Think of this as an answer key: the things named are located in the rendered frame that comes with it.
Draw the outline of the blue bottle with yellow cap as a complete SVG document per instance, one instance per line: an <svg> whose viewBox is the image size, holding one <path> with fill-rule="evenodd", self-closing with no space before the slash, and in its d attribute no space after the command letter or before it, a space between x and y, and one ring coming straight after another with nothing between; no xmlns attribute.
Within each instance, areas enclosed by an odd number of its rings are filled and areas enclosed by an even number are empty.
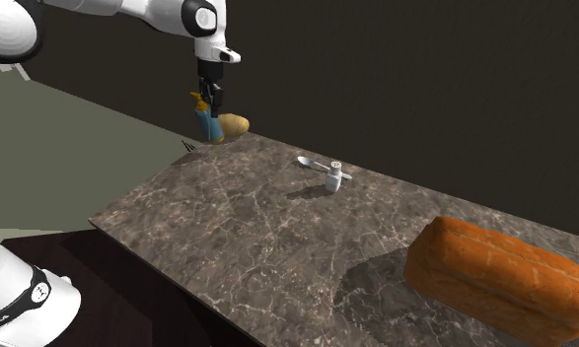
<svg viewBox="0 0 579 347"><path fill-rule="evenodd" d="M224 140L224 132L218 117L212 116L212 109L199 92L189 93L195 100L195 115L201 126L204 138L207 142L220 143Z"/></svg>

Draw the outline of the brown potato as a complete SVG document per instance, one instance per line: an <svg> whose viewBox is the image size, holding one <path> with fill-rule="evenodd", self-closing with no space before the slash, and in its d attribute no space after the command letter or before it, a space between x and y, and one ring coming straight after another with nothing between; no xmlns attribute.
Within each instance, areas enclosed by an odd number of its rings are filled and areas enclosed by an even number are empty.
<svg viewBox="0 0 579 347"><path fill-rule="evenodd" d="M219 123L225 137L239 137L246 134L250 129L250 122L245 118L233 113L222 113L218 116Z"/></svg>

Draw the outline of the silver spoon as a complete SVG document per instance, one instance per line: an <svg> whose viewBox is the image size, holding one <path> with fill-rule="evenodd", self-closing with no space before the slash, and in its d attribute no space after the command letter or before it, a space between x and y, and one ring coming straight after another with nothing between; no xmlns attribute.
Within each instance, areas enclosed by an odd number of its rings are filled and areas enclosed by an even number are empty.
<svg viewBox="0 0 579 347"><path fill-rule="evenodd" d="M321 168L323 168L323 169L325 169L325 170L327 170L327 171L330 170L330 167L327 167L327 166L325 166L325 165L323 165L323 164L321 164L321 163L318 163L318 162L316 162L316 161L314 161L314 160L312 160L312 159L310 159L310 158L304 157L304 156L299 156L299 157L297 158L297 160L298 160L298 162L299 162L300 164L302 164L302 165L304 165L304 166L316 165L316 166L319 166L319 167L321 167ZM352 176L351 176L350 174L348 174L348 173L341 173L341 176L342 176L343 178L345 178L345 179L352 179Z"/></svg>

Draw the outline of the white salt shaker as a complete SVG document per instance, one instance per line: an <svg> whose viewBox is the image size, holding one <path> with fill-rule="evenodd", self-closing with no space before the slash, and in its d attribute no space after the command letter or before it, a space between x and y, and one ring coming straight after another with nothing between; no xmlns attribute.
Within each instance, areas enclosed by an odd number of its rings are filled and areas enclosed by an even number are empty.
<svg viewBox="0 0 579 347"><path fill-rule="evenodd" d="M342 182L341 162L334 161L330 163L330 167L326 174L326 190L336 193Z"/></svg>

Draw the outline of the orange bread loaf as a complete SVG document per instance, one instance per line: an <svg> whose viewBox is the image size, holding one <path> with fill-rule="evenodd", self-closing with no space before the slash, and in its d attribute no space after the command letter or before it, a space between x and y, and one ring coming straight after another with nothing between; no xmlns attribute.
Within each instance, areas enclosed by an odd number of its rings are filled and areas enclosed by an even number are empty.
<svg viewBox="0 0 579 347"><path fill-rule="evenodd" d="M579 265L472 223L439 216L408 247L415 291L532 347L579 337Z"/></svg>

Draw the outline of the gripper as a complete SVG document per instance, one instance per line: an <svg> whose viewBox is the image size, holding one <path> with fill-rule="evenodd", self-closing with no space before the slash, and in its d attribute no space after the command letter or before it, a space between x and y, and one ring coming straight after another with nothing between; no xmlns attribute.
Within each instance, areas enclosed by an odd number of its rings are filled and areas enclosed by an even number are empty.
<svg viewBox="0 0 579 347"><path fill-rule="evenodd" d="M203 96L210 96L211 116L213 118L218 117L219 108L223 102L224 90L219 86L223 74L224 65L222 62L197 59L199 92Z"/></svg>

